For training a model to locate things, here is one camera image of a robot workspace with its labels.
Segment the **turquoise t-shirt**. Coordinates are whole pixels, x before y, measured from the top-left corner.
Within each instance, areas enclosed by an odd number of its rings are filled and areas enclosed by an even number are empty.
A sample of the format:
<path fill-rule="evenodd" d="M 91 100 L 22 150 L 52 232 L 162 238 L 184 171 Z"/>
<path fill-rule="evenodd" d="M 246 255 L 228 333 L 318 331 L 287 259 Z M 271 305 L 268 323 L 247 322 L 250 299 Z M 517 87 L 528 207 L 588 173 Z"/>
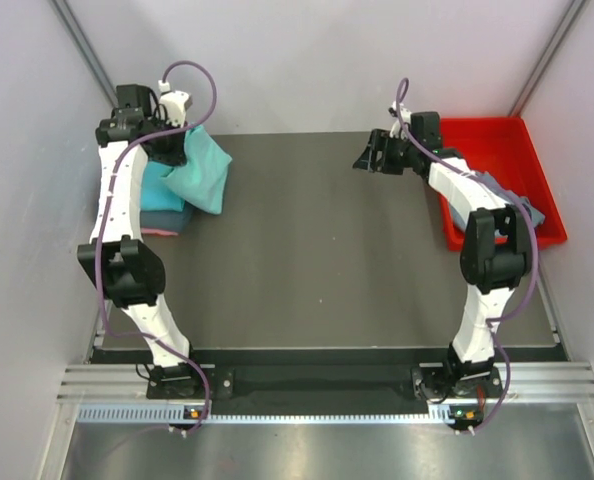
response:
<path fill-rule="evenodd" d="M 211 215 L 220 215 L 232 157 L 203 126 L 186 133 L 184 154 L 187 163 L 174 167 L 163 178 L 163 183 L 193 207 Z"/>

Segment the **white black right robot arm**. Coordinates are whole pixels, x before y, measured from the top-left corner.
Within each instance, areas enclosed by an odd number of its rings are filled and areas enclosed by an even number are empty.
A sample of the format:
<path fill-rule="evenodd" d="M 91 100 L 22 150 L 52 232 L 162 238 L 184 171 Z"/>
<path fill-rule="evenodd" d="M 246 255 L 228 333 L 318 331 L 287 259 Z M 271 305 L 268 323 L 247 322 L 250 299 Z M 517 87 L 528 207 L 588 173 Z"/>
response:
<path fill-rule="evenodd" d="M 536 237 L 519 201 L 471 169 L 459 151 L 444 146 L 438 113 L 412 113 L 396 105 L 389 113 L 392 127 L 371 131 L 354 168 L 388 175 L 410 169 L 465 222 L 459 266 L 467 294 L 460 327 L 441 370 L 415 381 L 417 396 L 441 403 L 491 380 L 498 326 L 532 271 Z"/>

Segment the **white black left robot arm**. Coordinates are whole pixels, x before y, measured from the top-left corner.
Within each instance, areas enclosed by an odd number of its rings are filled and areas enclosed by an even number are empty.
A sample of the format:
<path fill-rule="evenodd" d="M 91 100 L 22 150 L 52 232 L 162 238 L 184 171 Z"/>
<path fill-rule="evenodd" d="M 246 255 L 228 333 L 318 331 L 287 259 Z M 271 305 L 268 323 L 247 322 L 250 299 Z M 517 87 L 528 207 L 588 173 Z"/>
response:
<path fill-rule="evenodd" d="M 189 363 L 192 345 L 175 323 L 164 297 L 165 267 L 143 241 L 142 180 L 148 162 L 183 166 L 183 127 L 188 93 L 166 82 L 158 89 L 126 84 L 116 88 L 118 105 L 95 130 L 101 164 L 98 212 L 77 260 L 102 304 L 112 304 L 135 324 L 134 336 L 150 348 L 150 399 L 198 398 L 205 392 L 202 370 Z"/>

